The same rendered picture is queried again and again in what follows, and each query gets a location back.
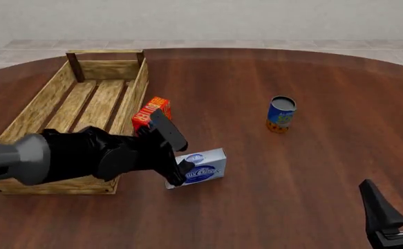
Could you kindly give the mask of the tray of wooden slats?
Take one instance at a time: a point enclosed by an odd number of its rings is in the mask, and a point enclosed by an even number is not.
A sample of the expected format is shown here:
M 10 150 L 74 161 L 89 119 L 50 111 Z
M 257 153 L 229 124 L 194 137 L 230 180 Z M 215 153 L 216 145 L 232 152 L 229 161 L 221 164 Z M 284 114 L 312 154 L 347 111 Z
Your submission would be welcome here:
M 133 134 L 149 83 L 142 50 L 70 50 L 68 61 L 0 135 L 14 142 L 45 128 L 78 132 L 87 127 L 110 134 Z

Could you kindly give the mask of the blue and yellow soup tin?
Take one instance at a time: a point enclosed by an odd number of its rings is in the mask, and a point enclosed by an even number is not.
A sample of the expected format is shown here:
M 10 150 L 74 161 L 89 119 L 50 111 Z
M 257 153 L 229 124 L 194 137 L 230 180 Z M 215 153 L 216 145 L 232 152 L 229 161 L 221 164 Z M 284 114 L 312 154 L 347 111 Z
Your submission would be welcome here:
M 268 109 L 266 127 L 271 132 L 287 132 L 296 110 L 297 105 L 293 99 L 282 95 L 273 97 Z

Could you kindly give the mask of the red and orange butter box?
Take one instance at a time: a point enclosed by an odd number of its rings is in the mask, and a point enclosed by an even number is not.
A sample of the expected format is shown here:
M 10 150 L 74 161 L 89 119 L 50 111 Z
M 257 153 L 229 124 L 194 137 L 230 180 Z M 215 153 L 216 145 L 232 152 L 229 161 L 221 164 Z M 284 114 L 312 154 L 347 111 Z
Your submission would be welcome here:
M 157 109 L 160 109 L 169 120 L 172 120 L 170 101 L 160 97 L 153 97 L 131 118 L 135 137 L 139 136 L 138 130 L 141 127 L 148 126 L 148 128 L 153 128 L 151 114 Z

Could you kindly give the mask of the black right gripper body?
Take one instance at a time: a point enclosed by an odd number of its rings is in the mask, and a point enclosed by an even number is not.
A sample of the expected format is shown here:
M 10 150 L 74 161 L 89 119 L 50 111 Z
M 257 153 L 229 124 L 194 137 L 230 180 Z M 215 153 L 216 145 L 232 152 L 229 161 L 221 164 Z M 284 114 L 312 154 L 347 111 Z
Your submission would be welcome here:
M 381 229 L 366 224 L 365 231 L 372 249 L 403 249 L 403 231 L 398 228 Z

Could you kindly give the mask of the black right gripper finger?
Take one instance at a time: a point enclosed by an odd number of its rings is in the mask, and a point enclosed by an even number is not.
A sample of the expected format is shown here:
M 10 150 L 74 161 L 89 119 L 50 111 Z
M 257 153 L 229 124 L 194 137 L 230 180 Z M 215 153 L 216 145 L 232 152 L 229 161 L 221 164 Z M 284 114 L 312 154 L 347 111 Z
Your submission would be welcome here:
M 403 215 L 399 213 L 370 179 L 359 184 L 364 205 L 366 230 L 399 230 L 403 226 Z

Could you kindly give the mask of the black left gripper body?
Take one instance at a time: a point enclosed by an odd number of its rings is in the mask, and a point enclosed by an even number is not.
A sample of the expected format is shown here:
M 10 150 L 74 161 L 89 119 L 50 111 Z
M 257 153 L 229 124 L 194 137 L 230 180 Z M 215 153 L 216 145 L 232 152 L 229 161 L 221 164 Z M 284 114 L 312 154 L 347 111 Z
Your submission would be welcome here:
M 182 174 L 171 147 L 161 147 L 154 151 L 153 160 L 154 170 L 167 180 L 182 179 Z

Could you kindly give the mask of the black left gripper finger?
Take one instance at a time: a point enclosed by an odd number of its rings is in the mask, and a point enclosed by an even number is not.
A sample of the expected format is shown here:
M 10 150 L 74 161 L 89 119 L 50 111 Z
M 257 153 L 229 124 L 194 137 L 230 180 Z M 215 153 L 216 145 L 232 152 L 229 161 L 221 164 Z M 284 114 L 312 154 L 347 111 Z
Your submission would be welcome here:
M 190 172 L 193 168 L 195 168 L 195 164 L 183 159 L 178 163 L 178 169 L 180 172 Z
M 165 176 L 168 184 L 172 186 L 181 186 L 187 180 L 186 176 L 182 172 L 171 172 Z

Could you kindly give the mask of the white and blue cream cheese box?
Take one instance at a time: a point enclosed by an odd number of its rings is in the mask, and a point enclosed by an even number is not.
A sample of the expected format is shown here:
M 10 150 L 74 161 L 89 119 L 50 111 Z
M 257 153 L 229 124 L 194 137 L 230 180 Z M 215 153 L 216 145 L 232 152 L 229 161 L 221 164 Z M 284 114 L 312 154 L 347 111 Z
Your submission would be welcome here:
M 194 163 L 194 168 L 185 174 L 186 181 L 181 186 L 206 182 L 215 178 L 222 178 L 225 175 L 227 157 L 223 148 L 181 155 L 175 158 L 177 164 L 183 160 Z

